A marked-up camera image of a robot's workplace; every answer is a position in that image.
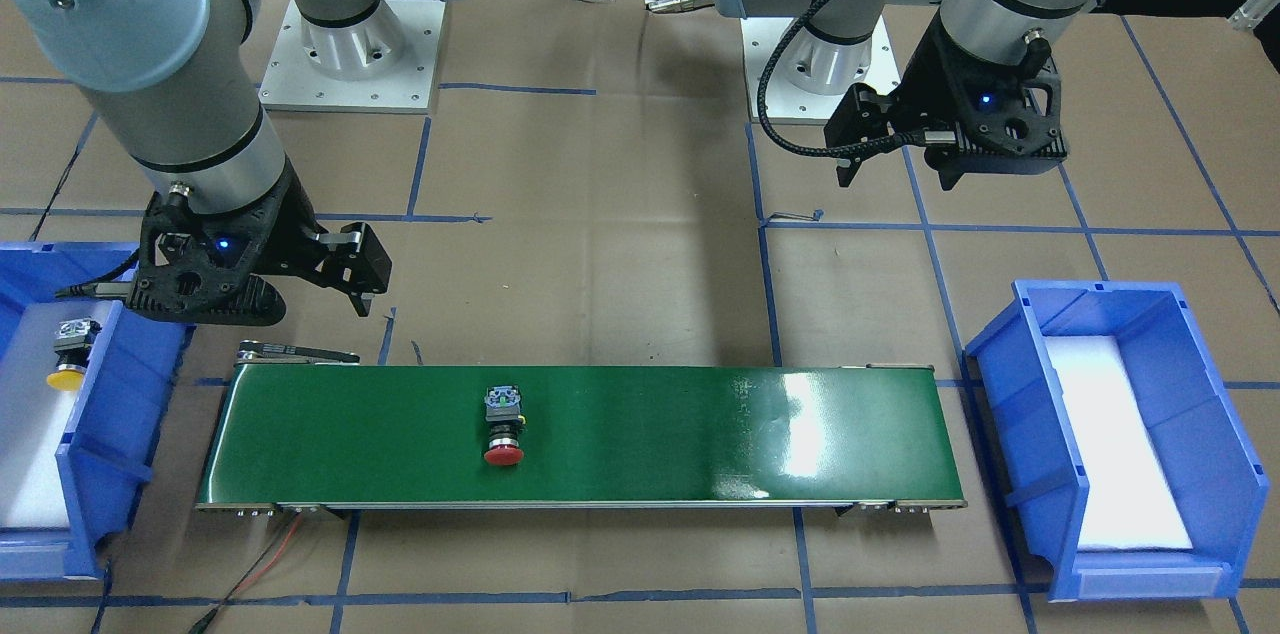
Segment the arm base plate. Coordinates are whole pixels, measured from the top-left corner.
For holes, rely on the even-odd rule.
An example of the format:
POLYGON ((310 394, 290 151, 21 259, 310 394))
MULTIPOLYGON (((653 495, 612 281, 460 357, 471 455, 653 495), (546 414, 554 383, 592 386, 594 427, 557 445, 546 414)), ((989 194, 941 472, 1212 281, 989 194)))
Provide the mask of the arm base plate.
POLYGON ((289 4, 259 99, 273 111, 429 113, 445 4, 383 1, 344 28, 315 26, 289 4))
MULTIPOLYGON (((741 20, 742 59, 749 115, 758 120, 756 93, 767 60, 790 27, 788 18, 741 20)), ((886 95, 900 73, 884 20, 870 38, 855 45, 835 45, 801 31, 785 50, 767 87, 768 117, 774 124, 818 126, 828 120, 841 99, 863 82, 886 95)))

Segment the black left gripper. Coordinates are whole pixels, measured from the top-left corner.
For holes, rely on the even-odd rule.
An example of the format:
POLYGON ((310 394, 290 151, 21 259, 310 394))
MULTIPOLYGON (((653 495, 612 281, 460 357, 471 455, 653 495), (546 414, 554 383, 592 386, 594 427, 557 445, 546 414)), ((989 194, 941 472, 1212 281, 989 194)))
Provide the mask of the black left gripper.
POLYGON ((914 133, 925 163, 951 190, 972 173, 1036 175, 1069 155, 1060 122, 1061 81, 1050 42, 1036 35, 1014 49, 1011 65, 988 63, 955 44, 941 15, 927 28, 895 99, 858 82, 823 128, 826 147, 888 138, 874 152, 841 155, 840 187, 850 187, 861 164, 897 149, 890 133, 914 133))

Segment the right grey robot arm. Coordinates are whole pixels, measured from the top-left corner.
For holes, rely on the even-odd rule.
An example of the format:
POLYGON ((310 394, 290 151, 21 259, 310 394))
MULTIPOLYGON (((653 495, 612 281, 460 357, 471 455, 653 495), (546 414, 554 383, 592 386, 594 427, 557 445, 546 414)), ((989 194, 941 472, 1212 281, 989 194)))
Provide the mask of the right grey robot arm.
MULTIPOLYGON (((155 321, 270 327, 271 277, 346 295, 366 318, 392 260, 362 222, 323 227, 241 61, 261 0, 12 0, 154 186, 137 250, 60 298, 120 300, 155 321)), ((402 58, 394 0, 294 0, 337 79, 402 58)))

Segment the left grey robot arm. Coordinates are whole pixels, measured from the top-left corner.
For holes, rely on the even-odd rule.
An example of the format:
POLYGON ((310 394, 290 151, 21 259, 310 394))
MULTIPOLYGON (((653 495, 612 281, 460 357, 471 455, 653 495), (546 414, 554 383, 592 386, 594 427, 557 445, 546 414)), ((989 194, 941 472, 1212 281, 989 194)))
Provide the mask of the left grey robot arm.
POLYGON ((785 15, 754 102, 778 147, 831 159, 841 186, 904 146, 951 190, 966 174, 1038 175, 1062 163, 1053 45, 1091 0, 941 0, 899 83, 879 92, 831 60, 865 63, 887 0, 714 0, 721 15, 785 15))

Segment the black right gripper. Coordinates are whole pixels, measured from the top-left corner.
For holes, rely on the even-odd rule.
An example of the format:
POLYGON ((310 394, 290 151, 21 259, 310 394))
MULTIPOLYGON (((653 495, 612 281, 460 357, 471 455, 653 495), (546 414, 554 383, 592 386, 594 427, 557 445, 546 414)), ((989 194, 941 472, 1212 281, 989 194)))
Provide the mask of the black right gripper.
POLYGON ((297 277, 344 293, 369 318, 393 263, 364 222, 323 233, 292 163, 255 202, 197 215, 177 195, 151 196, 128 307, 155 321, 270 327, 285 301, 266 277, 297 277))

